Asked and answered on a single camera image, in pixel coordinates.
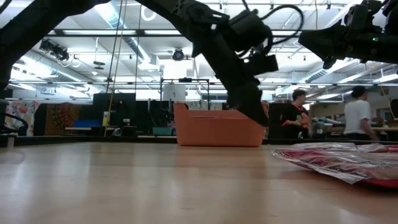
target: blue object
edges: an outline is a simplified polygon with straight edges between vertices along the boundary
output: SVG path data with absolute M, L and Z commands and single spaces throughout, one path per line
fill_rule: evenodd
M 74 120 L 73 127 L 74 128 L 101 127 L 101 123 L 97 120 Z
M 171 136 L 173 135 L 173 128 L 152 128 L 154 135 Z

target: white t-shirt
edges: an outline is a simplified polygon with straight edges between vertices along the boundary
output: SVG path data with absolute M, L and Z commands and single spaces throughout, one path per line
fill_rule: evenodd
M 349 102 L 344 109 L 346 116 L 346 129 L 344 134 L 365 134 L 361 129 L 361 121 L 368 119 L 371 122 L 371 105 L 364 100 Z

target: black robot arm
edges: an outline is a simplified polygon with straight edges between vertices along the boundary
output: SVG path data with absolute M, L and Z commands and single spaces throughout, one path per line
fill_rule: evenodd
M 81 14 L 97 4 L 109 0 L 35 0 L 0 30 L 0 88 L 5 88 L 12 65 L 28 52 L 66 17 Z M 275 55 L 267 56 L 273 44 L 271 29 L 262 20 L 282 8 L 275 8 L 268 15 L 259 17 L 257 10 L 244 10 L 238 16 L 210 9 L 195 0 L 137 0 L 145 7 L 170 21 L 180 33 L 193 42 L 196 57 L 203 54 L 216 77 L 228 91 L 228 103 L 257 123 L 267 126 L 268 118 L 261 105 L 262 92 L 255 75 L 278 70 Z M 267 46 L 258 48 L 267 39 Z M 251 52 L 241 58 L 237 52 Z

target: man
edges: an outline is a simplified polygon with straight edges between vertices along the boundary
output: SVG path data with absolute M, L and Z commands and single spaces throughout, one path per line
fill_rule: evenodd
M 371 129 L 371 105 L 367 102 L 368 91 L 363 86 L 353 88 L 351 96 L 354 98 L 344 108 L 346 129 L 344 134 L 352 140 L 378 140 Z
M 293 92 L 293 103 L 286 105 L 280 120 L 285 139 L 308 138 L 308 111 L 303 107 L 305 91 Z

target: black shirt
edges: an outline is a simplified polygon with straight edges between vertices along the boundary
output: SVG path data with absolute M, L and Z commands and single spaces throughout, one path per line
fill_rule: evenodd
M 304 107 L 287 104 L 280 116 L 285 139 L 297 139 L 302 133 L 303 138 L 308 138 L 308 111 Z M 298 121 L 301 126 L 287 124 L 287 121 Z

